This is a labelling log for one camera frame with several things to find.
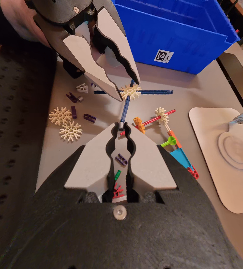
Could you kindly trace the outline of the black perforated board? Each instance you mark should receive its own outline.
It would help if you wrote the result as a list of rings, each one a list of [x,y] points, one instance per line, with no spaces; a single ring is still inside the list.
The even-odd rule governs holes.
[[[0,53],[0,257],[35,191],[55,71],[51,52]]]

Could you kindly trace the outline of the small white snowflake connector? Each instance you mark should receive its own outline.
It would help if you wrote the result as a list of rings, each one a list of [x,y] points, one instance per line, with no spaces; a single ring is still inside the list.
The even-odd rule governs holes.
[[[142,88],[139,85],[121,87],[120,95],[122,100],[126,100],[129,96],[130,101],[134,101],[141,96]]]

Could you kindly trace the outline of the blue plastic bin with tag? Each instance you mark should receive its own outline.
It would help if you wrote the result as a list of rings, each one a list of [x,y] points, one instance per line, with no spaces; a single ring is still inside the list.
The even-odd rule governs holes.
[[[135,62],[198,74],[239,37],[215,0],[116,0]]]

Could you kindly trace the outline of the red fan connector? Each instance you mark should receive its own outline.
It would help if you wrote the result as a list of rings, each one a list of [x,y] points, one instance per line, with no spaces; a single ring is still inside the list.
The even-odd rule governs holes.
[[[117,186],[117,182],[114,185],[113,199],[124,197],[123,188],[121,185]]]

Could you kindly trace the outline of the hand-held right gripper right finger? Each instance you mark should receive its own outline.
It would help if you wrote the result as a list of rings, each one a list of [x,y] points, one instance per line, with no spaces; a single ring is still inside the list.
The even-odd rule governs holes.
[[[132,124],[125,123],[124,128],[131,154],[126,175],[127,202],[138,202],[147,192],[175,190],[177,184],[160,152],[161,147]]]

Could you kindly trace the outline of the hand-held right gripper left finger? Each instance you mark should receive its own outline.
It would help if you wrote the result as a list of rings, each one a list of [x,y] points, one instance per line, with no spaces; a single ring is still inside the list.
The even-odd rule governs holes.
[[[64,187],[94,192],[102,202],[112,202],[115,185],[114,163],[118,123],[113,123],[96,137],[81,146],[80,156]]]

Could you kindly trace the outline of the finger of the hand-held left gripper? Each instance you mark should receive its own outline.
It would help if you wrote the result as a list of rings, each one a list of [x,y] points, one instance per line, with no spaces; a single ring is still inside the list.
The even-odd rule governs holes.
[[[91,46],[84,37],[69,35],[63,43],[84,69],[84,75],[112,98],[122,102],[117,86],[110,81],[105,70],[93,59]]]
[[[101,7],[97,11],[93,45],[100,54],[105,55],[111,66],[122,65],[130,78],[136,84],[140,84],[136,63],[115,7],[113,9]]]

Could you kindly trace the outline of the person's left hand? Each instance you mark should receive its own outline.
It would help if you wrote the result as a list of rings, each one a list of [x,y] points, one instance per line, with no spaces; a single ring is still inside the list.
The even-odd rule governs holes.
[[[40,42],[50,48],[46,37],[33,19],[36,11],[29,9],[24,0],[0,0],[0,7],[8,22],[21,38]]]

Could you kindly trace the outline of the large white snowflake connector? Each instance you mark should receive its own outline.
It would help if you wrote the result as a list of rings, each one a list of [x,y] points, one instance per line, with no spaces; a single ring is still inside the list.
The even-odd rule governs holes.
[[[72,113],[66,107],[57,107],[56,109],[54,108],[53,111],[51,111],[49,114],[49,120],[58,126],[68,123],[71,119]]]
[[[79,123],[69,122],[62,125],[62,128],[60,129],[60,136],[63,138],[63,140],[67,141],[74,141],[78,140],[81,137],[81,134],[83,129]]]

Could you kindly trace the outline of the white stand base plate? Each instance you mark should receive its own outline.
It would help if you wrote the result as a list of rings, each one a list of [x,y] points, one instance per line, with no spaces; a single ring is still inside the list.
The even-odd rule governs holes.
[[[243,124],[232,108],[194,107],[189,119],[223,205],[243,213]]]

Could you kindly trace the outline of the colourful toy car frame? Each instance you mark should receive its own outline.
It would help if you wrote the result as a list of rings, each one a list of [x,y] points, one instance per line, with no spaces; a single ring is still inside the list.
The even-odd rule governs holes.
[[[175,150],[170,152],[170,154],[184,167],[187,169],[187,171],[197,180],[199,178],[199,174],[197,172],[197,170],[195,169],[195,167],[190,163],[190,161],[188,160],[186,154],[184,153],[182,146],[179,142],[179,140],[177,139],[176,135],[174,134],[173,130],[170,129],[170,127],[168,126],[168,118],[170,114],[173,114],[174,112],[176,112],[175,109],[170,110],[170,111],[166,111],[164,108],[162,107],[158,107],[155,110],[155,117],[143,122],[139,117],[135,117],[133,119],[134,124],[135,124],[135,128],[137,128],[140,132],[142,132],[143,134],[145,134],[145,126],[149,125],[153,122],[157,122],[158,124],[161,124],[162,126],[164,126],[167,130],[167,134],[168,134],[168,139],[167,142],[161,144],[162,147],[166,147],[167,145],[172,145],[175,146]]]

